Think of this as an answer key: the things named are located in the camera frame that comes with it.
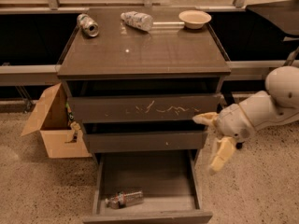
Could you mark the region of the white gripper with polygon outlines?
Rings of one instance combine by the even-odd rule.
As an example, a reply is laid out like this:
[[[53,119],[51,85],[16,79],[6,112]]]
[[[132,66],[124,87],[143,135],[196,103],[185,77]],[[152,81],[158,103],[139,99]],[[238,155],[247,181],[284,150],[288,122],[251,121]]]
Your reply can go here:
[[[216,127],[224,135],[215,138],[212,143],[208,172],[211,175],[219,172],[236,151],[236,142],[243,143],[255,134],[249,119],[237,104],[224,108],[219,114],[207,112],[195,115],[192,120],[197,124]]]

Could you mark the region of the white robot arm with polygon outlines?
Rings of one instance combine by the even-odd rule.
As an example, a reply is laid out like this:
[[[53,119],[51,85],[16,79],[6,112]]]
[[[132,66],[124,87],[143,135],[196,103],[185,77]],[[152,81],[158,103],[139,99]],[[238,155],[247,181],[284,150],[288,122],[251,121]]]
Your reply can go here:
[[[299,120],[299,68],[282,66],[265,80],[266,91],[259,91],[220,113],[194,116],[197,124],[212,126],[221,135],[215,139],[208,170],[216,174],[232,157],[237,143],[243,143],[257,131]]]

